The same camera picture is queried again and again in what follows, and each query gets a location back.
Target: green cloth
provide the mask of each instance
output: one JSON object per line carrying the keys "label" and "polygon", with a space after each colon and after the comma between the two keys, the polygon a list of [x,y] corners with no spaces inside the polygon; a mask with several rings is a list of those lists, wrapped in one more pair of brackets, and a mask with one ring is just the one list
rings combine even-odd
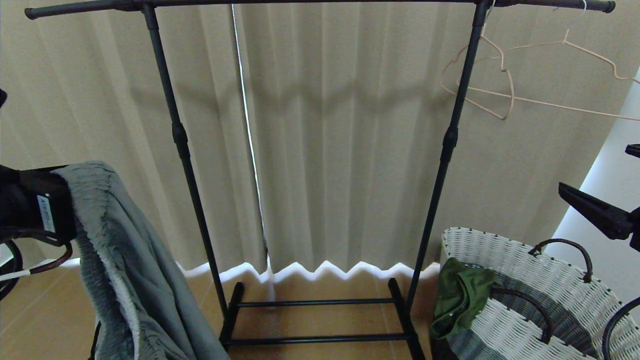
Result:
{"label": "green cloth", "polygon": [[472,268],[449,258],[440,269],[438,298],[431,323],[431,336],[444,339],[469,329],[484,309],[492,287],[500,287],[498,275],[488,269]]}

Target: laundry basket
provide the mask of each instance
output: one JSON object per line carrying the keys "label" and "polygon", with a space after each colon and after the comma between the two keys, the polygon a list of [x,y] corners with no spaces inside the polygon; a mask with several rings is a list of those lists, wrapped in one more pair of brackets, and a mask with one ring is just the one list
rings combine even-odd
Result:
{"label": "laundry basket", "polygon": [[[563,242],[585,256],[587,271],[541,254],[542,246]],[[531,296],[550,315],[554,326],[548,344],[539,341],[547,326],[541,313],[517,297],[496,295],[470,329],[446,340],[432,339],[434,359],[602,359],[602,334],[621,302],[591,275],[591,260],[578,244],[552,239],[530,247],[495,234],[463,227],[442,235],[442,259],[497,273],[503,287]],[[629,316],[611,337],[611,359],[640,359],[640,331]]]}

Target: gray blanket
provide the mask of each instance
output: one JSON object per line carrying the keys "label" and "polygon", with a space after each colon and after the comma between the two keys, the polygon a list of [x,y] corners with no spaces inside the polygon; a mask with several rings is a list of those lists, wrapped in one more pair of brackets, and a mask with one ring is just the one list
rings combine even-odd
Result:
{"label": "gray blanket", "polygon": [[182,272],[115,171],[55,171],[71,190],[84,286],[101,322],[96,359],[228,360]]}

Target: curtain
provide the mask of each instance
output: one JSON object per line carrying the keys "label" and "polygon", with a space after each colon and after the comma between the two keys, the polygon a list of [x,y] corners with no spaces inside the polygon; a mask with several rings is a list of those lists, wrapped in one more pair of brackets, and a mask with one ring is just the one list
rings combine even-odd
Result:
{"label": "curtain", "polygon": [[[184,268],[206,262],[144,16],[118,11],[28,20],[3,1],[1,162],[36,168],[104,160]],[[266,253],[229,6],[157,11],[220,271]],[[21,240],[29,262],[50,247]]]}
{"label": "curtain", "polygon": [[[453,96],[443,68],[468,43],[470,4],[235,6],[248,118],[274,271],[328,260],[347,270],[415,263]],[[561,40],[580,10],[495,9],[486,36],[503,49]],[[588,12],[569,39],[638,69],[640,6]],[[482,44],[479,58],[489,55]],[[445,83],[455,88],[462,60]],[[630,83],[566,46],[509,52],[518,96],[617,113]],[[472,86],[507,92],[495,61]],[[504,113],[508,100],[470,97]],[[425,265],[450,226],[527,243],[551,236],[566,204],[557,182],[580,183],[612,120],[516,102],[499,120],[467,103]]]}

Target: tile floor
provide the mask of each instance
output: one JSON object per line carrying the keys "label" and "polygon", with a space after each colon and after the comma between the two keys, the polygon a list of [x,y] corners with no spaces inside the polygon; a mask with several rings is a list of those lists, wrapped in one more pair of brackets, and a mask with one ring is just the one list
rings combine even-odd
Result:
{"label": "tile floor", "polygon": [[[260,283],[252,272],[243,272],[224,283],[227,300],[237,281],[246,288],[245,301],[388,297],[386,279],[373,275],[372,267],[359,267],[344,280],[321,268],[311,282],[293,273],[273,285]],[[438,267],[422,273],[413,307],[413,321],[429,359],[428,319],[435,300]],[[406,293],[410,278],[397,271]],[[191,290],[212,328],[218,332],[222,317],[209,273],[189,279]],[[19,281],[0,304],[0,359],[86,359],[93,339],[94,310],[84,292],[78,268],[58,268]],[[237,319],[235,338],[256,336],[304,336],[400,332],[392,304],[359,306],[306,306],[246,308]],[[368,343],[300,344],[276,347],[231,348],[234,360],[411,359],[403,341]]]}

